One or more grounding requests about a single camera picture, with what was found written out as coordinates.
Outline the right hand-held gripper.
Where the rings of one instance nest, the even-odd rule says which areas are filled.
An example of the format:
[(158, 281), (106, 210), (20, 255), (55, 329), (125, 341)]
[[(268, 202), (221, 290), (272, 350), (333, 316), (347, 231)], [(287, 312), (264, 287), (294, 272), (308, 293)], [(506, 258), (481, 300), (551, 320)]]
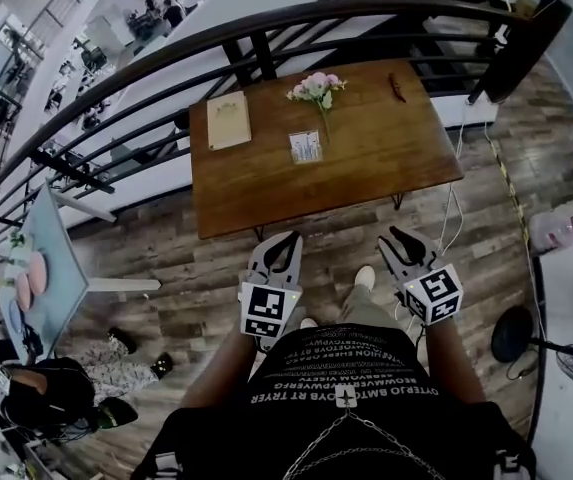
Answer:
[[(447, 264), (430, 271), (438, 259), (435, 243), (417, 231), (396, 226), (389, 230), (402, 245), (402, 252), (384, 236), (378, 237), (377, 246), (401, 292), (402, 305), (424, 325), (434, 325), (457, 314), (463, 288), (454, 266)], [(430, 272), (420, 276), (420, 268)]]

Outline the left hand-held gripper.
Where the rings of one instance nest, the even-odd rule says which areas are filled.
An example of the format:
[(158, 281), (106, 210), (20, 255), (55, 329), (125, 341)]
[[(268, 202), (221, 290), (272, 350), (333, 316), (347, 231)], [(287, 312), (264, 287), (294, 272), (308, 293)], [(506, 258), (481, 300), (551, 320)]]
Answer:
[(299, 286), (303, 238), (297, 231), (274, 235), (253, 250), (240, 283), (239, 330), (260, 352), (269, 352), (284, 335), (302, 296)]

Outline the person's right forearm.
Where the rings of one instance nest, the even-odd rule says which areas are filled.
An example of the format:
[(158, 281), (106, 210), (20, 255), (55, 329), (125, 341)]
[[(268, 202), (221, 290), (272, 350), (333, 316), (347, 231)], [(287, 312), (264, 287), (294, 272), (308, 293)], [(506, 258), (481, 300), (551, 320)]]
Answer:
[(426, 349), (430, 376), (441, 389), (467, 404), (486, 401), (453, 318), (427, 327)]

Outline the person's white shoe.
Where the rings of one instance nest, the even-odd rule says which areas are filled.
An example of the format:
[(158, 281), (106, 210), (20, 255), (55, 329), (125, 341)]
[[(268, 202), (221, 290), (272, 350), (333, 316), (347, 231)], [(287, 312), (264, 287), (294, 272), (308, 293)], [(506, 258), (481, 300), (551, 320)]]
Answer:
[(362, 266), (355, 275), (354, 286), (361, 286), (368, 291), (372, 291), (376, 282), (376, 273), (372, 266)]

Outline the person's khaki trouser leg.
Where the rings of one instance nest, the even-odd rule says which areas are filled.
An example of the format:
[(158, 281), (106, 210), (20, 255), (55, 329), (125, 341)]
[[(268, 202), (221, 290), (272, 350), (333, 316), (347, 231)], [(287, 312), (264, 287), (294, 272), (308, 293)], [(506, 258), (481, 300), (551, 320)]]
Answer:
[(371, 290), (362, 284), (355, 284), (350, 291), (342, 305), (337, 323), (352, 323), (392, 329), (399, 328), (396, 320), (371, 299)]

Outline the brown wooden table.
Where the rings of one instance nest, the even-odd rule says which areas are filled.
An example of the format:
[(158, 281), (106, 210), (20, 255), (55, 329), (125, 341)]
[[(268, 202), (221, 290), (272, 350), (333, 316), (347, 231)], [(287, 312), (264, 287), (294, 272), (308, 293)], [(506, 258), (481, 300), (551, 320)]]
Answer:
[[(189, 110), (192, 201), (208, 239), (462, 179), (463, 170), (424, 86), (397, 59), (331, 68), (346, 80), (333, 96), (327, 142), (318, 109), (285, 94), (297, 73), (245, 88), (252, 140), (212, 151), (207, 104)], [(388, 75), (407, 102), (398, 101)], [(289, 135), (318, 130), (323, 159), (296, 165)]]

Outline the person's black printed shirt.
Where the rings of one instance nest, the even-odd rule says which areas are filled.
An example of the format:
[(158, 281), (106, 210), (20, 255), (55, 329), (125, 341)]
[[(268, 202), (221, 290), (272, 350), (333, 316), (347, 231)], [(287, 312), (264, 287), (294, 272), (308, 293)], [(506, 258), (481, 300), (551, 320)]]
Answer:
[(283, 337), (229, 402), (181, 408), (132, 480), (535, 480), (536, 458), (492, 402), (435, 383), (400, 330)]

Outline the black standing fan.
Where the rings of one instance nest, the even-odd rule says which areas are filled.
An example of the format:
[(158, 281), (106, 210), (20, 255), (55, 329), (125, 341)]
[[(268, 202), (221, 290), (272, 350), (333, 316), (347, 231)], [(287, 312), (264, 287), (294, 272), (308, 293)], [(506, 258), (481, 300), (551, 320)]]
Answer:
[(497, 321), (491, 337), (491, 352), (501, 363), (519, 359), (530, 345), (552, 350), (562, 372), (573, 381), (573, 344), (558, 345), (533, 335), (533, 320), (523, 306), (509, 308)]

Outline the beige book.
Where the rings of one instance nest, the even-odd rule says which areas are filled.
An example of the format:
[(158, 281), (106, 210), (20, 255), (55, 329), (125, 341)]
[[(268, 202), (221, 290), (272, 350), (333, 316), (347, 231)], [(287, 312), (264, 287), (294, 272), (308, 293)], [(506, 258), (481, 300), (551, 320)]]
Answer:
[(249, 111), (243, 91), (207, 101), (208, 147), (212, 151), (252, 140)]

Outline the clear plastic bag red print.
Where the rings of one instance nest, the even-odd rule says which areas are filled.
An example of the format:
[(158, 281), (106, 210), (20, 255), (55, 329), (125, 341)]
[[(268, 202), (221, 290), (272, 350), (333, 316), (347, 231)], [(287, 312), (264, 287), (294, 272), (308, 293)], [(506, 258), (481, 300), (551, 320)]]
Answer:
[(573, 200), (533, 215), (528, 223), (530, 242), (537, 253), (573, 244)]

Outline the dark eyeglasses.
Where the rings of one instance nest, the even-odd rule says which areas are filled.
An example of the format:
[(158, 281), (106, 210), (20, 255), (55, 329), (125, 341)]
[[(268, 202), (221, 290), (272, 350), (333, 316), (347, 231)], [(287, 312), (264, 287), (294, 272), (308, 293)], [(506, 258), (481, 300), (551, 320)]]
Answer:
[(395, 98), (402, 103), (406, 103), (407, 100), (404, 97), (404, 95), (402, 94), (401, 86), (400, 86), (399, 82), (397, 81), (397, 78), (395, 77), (395, 75), (393, 73), (390, 73), (388, 75), (388, 80), (389, 80), (389, 84), (392, 88), (392, 91), (393, 91)]

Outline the pink flower bouquet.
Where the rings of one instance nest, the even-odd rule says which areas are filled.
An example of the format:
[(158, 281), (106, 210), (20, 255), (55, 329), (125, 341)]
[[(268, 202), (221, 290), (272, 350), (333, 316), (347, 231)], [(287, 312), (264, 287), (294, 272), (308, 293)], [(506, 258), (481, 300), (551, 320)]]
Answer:
[(329, 142), (331, 133), (328, 115), (333, 106), (333, 94), (343, 91), (346, 85), (347, 81), (335, 74), (315, 72), (302, 79), (285, 96), (290, 101), (310, 102), (315, 105), (322, 118), (326, 141)]

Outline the black metal railing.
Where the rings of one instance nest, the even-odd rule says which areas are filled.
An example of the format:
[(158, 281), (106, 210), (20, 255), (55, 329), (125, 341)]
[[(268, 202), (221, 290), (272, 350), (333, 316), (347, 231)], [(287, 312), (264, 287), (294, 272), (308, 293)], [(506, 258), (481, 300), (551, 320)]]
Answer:
[[(138, 147), (106, 164), (99, 158), (145, 133), (166, 124), (188, 128), (188, 107), (159, 118), (141, 118), (131, 131), (115, 136), (106, 145), (93, 146), (92, 139), (121, 121), (195, 87), (207, 97), (221, 95), (279, 76), (281, 68), (294, 58), (312, 54), (329, 57), (345, 54), (350, 63), (373, 51), (382, 59), (400, 59), (414, 67), (446, 63), (449, 74), (421, 74), (420, 81), (431, 95), (481, 95), (503, 99), (526, 76), (552, 43), (571, 14), (563, 0), (542, 0), (534, 13), (494, 10), (452, 0), (317, 0), (243, 17), (209, 28), (144, 56), (125, 70), (110, 76), (77, 98), (33, 134), (28, 143), (0, 166), (0, 243), (26, 220), (37, 196), (39, 175), (51, 171), (51, 181), (62, 183), (66, 192), (82, 198), (96, 192), (111, 193), (119, 177), (115, 168), (124, 166), (127, 176), (151, 169), (147, 148)], [(438, 49), (443, 42), (483, 44), (478, 34), (432, 32), (428, 22), (435, 17), (462, 18), (507, 27), (506, 45), (494, 54), (447, 54)], [(422, 44), (435, 48), (430, 55)], [(203, 68), (104, 118), (77, 134), (54, 153), (47, 145), (70, 124), (81, 123), (90, 111), (132, 84), (185, 60), (204, 53), (221, 53), (223, 65)]]

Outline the light blue table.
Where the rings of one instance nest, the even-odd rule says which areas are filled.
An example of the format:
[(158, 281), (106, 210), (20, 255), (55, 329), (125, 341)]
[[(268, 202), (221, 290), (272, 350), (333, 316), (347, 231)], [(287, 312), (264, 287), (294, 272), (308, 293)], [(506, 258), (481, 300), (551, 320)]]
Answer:
[[(18, 359), (26, 363), (29, 350), (39, 359), (53, 355), (55, 345), (89, 292), (156, 291), (156, 279), (92, 278), (81, 266), (58, 204), (63, 198), (43, 186), (20, 231), (26, 236), (24, 247), (11, 248), (0, 280), (0, 310), (8, 336)], [(47, 261), (48, 286), (34, 295), (32, 306), (23, 312), (16, 301), (15, 278), (25, 271), (32, 252), (41, 252)]]

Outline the pink round plate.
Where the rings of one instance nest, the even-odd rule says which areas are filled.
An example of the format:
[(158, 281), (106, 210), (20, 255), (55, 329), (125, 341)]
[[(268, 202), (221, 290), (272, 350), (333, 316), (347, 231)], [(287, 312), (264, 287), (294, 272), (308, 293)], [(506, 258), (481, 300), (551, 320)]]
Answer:
[(28, 312), (32, 306), (33, 293), (28, 274), (25, 271), (20, 272), (15, 278), (15, 292), (15, 298), (19, 308), (23, 312)]
[(45, 256), (38, 251), (31, 253), (27, 278), (32, 293), (36, 296), (42, 295), (48, 286), (48, 266)]

